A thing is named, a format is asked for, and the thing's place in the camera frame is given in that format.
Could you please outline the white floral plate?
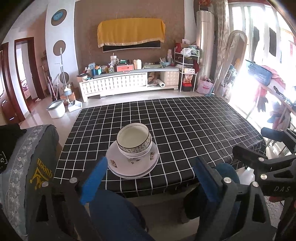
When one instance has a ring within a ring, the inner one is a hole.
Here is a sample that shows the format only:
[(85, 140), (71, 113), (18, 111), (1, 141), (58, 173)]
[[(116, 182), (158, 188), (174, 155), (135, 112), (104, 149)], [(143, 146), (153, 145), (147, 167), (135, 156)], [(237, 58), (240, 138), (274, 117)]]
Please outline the white floral plate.
[(136, 179), (145, 176), (155, 168), (159, 159), (159, 150), (154, 142), (149, 151), (140, 157), (131, 159), (122, 154), (116, 142), (106, 152), (108, 168), (116, 176), (125, 179)]

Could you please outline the white bowl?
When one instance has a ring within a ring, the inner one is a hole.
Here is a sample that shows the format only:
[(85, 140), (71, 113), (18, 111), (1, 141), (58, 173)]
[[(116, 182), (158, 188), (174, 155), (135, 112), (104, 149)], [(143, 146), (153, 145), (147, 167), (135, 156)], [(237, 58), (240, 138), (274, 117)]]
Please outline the white bowl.
[(121, 154), (126, 156), (128, 159), (134, 159), (134, 158), (139, 158), (139, 157), (144, 156), (145, 154), (147, 154), (148, 151), (150, 151), (150, 149), (152, 147), (152, 144), (153, 144), (153, 141), (151, 141), (151, 143), (149, 144), (149, 146), (145, 150), (143, 150), (143, 151), (141, 151), (139, 153), (127, 153), (127, 152), (123, 151), (120, 148), (118, 148), (118, 149), (121, 152)]

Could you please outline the patterned ceramic bowl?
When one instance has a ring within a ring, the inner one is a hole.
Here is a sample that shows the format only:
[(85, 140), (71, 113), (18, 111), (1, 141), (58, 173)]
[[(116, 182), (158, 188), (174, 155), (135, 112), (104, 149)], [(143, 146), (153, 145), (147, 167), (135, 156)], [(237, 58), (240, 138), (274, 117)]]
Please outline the patterned ceramic bowl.
[(116, 142), (119, 149), (125, 153), (138, 154), (148, 149), (152, 137), (146, 125), (131, 123), (118, 132)]

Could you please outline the black white grid tablecloth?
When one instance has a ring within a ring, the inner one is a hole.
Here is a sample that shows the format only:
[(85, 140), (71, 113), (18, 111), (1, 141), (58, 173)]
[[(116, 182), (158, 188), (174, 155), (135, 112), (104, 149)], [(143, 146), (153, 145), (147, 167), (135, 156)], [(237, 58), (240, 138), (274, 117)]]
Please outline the black white grid tablecloth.
[(197, 183), (194, 159), (209, 166), (243, 163), (232, 149), (242, 145), (265, 154), (265, 140), (244, 117), (216, 96), (163, 98), (84, 108), (78, 114), (62, 149), (54, 179), (64, 183), (105, 155), (119, 130), (130, 123), (145, 124), (159, 149), (156, 167), (148, 175), (124, 180), (107, 171), (101, 189), (126, 198), (177, 192)]

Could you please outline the blue laundry basket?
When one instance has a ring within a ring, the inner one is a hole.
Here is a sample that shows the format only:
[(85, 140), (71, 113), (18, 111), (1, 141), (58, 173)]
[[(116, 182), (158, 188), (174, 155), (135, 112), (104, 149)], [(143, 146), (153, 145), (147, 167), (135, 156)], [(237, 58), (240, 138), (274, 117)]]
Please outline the blue laundry basket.
[(246, 61), (246, 66), (248, 73), (253, 76), (260, 84), (264, 86), (268, 86), (270, 84), (271, 78), (273, 76), (272, 72), (249, 60)]

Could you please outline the white mop bucket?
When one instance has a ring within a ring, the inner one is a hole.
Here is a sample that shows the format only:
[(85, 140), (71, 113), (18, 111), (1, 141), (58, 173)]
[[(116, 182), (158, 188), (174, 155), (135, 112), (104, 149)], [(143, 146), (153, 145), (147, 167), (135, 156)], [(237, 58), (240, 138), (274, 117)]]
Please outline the white mop bucket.
[(46, 110), (52, 119), (61, 118), (66, 113), (62, 99), (53, 101)]

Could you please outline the pink tote bag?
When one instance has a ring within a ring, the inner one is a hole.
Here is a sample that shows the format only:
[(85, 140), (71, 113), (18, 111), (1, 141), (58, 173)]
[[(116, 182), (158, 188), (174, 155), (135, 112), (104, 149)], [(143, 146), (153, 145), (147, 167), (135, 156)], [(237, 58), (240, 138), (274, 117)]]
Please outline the pink tote bag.
[(211, 82), (209, 78), (200, 79), (197, 85), (197, 92), (203, 95), (210, 94), (213, 86), (214, 84)]

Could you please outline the white TV cabinet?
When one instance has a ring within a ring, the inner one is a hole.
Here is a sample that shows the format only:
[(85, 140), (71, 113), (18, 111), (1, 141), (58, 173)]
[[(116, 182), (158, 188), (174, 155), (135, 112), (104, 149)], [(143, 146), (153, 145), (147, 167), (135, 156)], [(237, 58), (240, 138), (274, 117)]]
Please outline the white TV cabinet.
[[(162, 89), (178, 89), (179, 69), (177, 67), (145, 68), (127, 72), (101, 74), (79, 82), (81, 98), (84, 102), (92, 96), (110, 96), (125, 93), (144, 92)], [(155, 82), (165, 83), (161, 88)]]

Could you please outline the leaning mattress board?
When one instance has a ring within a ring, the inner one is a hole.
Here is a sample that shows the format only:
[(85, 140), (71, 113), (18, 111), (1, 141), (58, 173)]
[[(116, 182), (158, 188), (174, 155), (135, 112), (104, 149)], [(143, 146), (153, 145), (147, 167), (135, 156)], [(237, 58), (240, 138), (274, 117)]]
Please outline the leaning mattress board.
[(226, 102), (230, 101), (233, 82), (243, 64), (246, 46), (247, 36), (244, 32), (234, 30), (230, 33), (213, 89), (215, 95)]

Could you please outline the red wooden door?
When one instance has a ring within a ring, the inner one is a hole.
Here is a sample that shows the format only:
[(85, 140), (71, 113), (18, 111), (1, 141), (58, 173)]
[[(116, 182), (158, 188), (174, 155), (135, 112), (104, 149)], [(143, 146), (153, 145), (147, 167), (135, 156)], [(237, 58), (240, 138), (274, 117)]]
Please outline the red wooden door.
[[(17, 64), (16, 64), (16, 46), (20, 45), (20, 44), (25, 44), (25, 43), (28, 44), (28, 57), (29, 57), (30, 70), (31, 70), (32, 78), (33, 78), (33, 84), (34, 84), (35, 90), (37, 92), (37, 96), (40, 99), (44, 99), (45, 94), (44, 94), (44, 90), (41, 85), (41, 81), (40, 81), (39, 73), (38, 73), (38, 69), (37, 69), (35, 48), (34, 48), (34, 38), (27, 37), (27, 38), (15, 40), (15, 43), (14, 43), (15, 56), (14, 56), (14, 58), (15, 58), (15, 65), (16, 65), (16, 75), (18, 78), (18, 83), (21, 88), (21, 93), (23, 95), (23, 99), (25, 101), (26, 107), (28, 108), (29, 112), (31, 112), (28, 105), (27, 105), (27, 101), (25, 99), (25, 94), (23, 93), (21, 81), (19, 78), (19, 72), (18, 72), (18, 68), (17, 68)], [(8, 97), (11, 98), (12, 106), (15, 111), (15, 115), (18, 117), (18, 123), (20, 123), (25, 120), (25, 116), (22, 113), (20, 105), (16, 99), (15, 90), (14, 90), (13, 83), (11, 80), (11, 74), (10, 74), (10, 70), (9, 70), (9, 44), (8, 43), (2, 44), (1, 51), (3, 51), (4, 78), (6, 80), (6, 83), (4, 85), (5, 85), (5, 87), (7, 87)]]

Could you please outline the pink storage box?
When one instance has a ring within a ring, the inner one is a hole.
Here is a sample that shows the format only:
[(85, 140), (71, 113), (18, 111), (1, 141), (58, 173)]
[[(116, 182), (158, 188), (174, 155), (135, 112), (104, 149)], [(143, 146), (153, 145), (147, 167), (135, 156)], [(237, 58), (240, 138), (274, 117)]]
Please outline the pink storage box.
[(127, 72), (127, 71), (132, 71), (132, 70), (134, 70), (133, 64), (121, 64), (121, 65), (116, 66), (117, 72)]

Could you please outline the paper towel roll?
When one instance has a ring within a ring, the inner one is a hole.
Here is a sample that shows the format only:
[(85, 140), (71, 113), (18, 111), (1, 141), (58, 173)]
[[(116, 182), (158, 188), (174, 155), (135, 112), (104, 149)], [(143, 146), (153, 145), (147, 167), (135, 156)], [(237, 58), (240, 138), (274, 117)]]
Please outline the paper towel roll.
[(157, 83), (157, 85), (161, 88), (165, 87), (165, 83), (163, 81), (161, 81), (160, 79), (156, 79), (155, 82)]

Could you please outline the white plastic jug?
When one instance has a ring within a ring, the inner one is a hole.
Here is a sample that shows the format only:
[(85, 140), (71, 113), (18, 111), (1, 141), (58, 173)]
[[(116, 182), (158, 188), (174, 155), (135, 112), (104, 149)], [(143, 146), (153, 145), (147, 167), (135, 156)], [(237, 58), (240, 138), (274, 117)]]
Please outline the white plastic jug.
[(134, 70), (140, 70), (142, 68), (142, 61), (140, 59), (133, 60)]

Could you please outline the standing air conditioner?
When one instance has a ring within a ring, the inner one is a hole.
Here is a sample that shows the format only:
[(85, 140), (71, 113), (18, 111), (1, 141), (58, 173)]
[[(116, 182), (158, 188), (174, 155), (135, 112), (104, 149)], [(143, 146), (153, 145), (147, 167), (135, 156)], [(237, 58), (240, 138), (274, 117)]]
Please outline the standing air conditioner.
[(214, 15), (197, 11), (196, 44), (200, 49), (198, 80), (210, 77), (214, 47)]

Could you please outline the yellow covered television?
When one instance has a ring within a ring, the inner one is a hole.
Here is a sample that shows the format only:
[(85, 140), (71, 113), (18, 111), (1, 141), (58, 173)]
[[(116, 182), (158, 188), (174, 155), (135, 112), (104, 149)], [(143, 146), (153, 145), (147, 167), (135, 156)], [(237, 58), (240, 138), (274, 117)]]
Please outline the yellow covered television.
[(113, 50), (156, 48), (165, 42), (166, 25), (161, 19), (126, 18), (102, 21), (97, 27), (98, 47)]

